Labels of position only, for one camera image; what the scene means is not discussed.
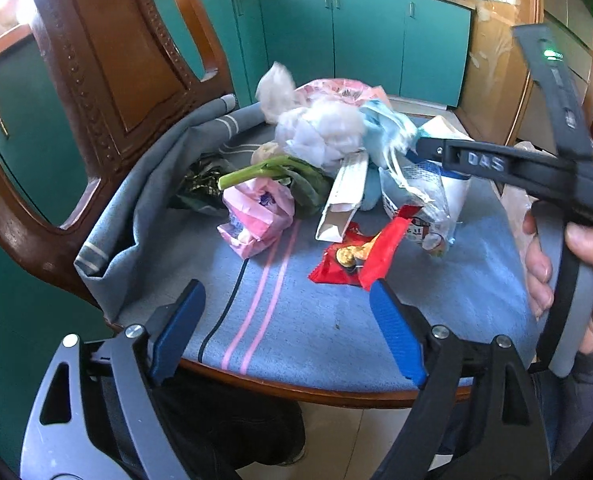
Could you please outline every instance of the trash pile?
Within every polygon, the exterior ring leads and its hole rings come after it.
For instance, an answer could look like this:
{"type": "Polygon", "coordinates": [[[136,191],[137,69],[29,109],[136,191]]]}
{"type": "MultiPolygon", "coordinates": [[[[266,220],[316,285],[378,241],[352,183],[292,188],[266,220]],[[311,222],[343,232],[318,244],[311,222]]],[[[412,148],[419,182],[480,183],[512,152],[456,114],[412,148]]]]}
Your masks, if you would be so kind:
{"type": "Polygon", "coordinates": [[[469,176],[445,171],[415,152],[420,137],[469,139],[437,116],[418,127],[391,109],[382,88],[349,79],[321,79],[295,88],[274,63],[257,99],[275,138],[234,170],[208,156],[190,166],[171,207],[228,217],[218,226],[241,258],[272,245],[294,218],[320,215],[314,234],[331,242],[309,278],[369,290],[384,278],[407,237],[441,256],[469,189],[469,176]],[[390,218],[381,232],[362,234],[358,210],[381,201],[390,218]]]}

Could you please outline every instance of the wooden chair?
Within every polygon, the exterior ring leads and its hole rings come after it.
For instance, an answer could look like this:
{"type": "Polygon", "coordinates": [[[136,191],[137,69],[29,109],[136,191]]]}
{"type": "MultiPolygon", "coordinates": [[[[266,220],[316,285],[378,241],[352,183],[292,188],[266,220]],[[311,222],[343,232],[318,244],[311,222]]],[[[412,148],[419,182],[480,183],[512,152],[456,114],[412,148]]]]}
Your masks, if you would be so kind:
{"type": "MultiPolygon", "coordinates": [[[[38,279],[96,304],[72,263],[100,213],[155,140],[190,111],[231,93],[232,82],[200,0],[176,2],[203,60],[203,80],[179,54],[153,0],[34,1],[38,13],[32,30],[64,104],[88,186],[57,227],[26,205],[0,165],[0,245],[38,279]]],[[[185,360],[182,365],[226,383],[322,404],[407,407],[416,397],[415,392],[329,392],[185,360]]],[[[460,389],[460,396],[467,391],[460,389]]]]}

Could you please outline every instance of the metal screw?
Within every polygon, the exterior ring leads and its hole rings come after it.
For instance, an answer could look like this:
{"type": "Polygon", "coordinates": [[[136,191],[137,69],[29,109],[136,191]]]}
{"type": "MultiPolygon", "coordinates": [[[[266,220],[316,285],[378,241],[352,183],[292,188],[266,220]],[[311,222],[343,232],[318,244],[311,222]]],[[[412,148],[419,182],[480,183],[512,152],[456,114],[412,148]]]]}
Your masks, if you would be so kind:
{"type": "Polygon", "coordinates": [[[499,345],[501,348],[511,348],[512,339],[506,335],[500,335],[497,337],[497,345],[499,345]]]}
{"type": "Polygon", "coordinates": [[[79,337],[76,334],[68,334],[63,338],[63,346],[65,348],[72,348],[79,342],[79,337]]]}
{"type": "Polygon", "coordinates": [[[130,339],[136,339],[137,337],[140,337],[143,332],[143,325],[135,324],[126,328],[126,336],[128,336],[130,339]]]}
{"type": "Polygon", "coordinates": [[[436,325],[432,327],[432,335],[436,337],[436,339],[447,339],[450,335],[450,329],[443,325],[436,325]]]}

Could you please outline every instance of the green led light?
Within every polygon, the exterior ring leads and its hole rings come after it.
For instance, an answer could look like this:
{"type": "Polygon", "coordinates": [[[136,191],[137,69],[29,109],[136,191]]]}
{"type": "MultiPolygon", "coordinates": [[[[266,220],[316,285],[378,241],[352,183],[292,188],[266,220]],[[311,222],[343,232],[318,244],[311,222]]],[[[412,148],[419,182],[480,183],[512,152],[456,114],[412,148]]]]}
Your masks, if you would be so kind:
{"type": "Polygon", "coordinates": [[[550,59],[552,61],[556,61],[558,59],[563,59],[563,54],[561,54],[560,52],[556,52],[555,50],[546,50],[545,52],[543,52],[543,55],[547,58],[550,59]]]}

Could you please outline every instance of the green vegetable stalk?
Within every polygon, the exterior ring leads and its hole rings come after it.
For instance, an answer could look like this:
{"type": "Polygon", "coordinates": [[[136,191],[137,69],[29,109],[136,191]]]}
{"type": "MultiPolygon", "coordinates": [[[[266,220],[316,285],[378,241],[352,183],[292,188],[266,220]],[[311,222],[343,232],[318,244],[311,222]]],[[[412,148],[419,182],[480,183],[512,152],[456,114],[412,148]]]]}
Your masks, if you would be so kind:
{"type": "Polygon", "coordinates": [[[222,176],[218,180],[218,187],[227,189],[257,176],[289,180],[288,187],[294,198],[297,218],[305,218],[320,211],[333,184],[329,176],[308,162],[295,156],[279,155],[222,176]]]}

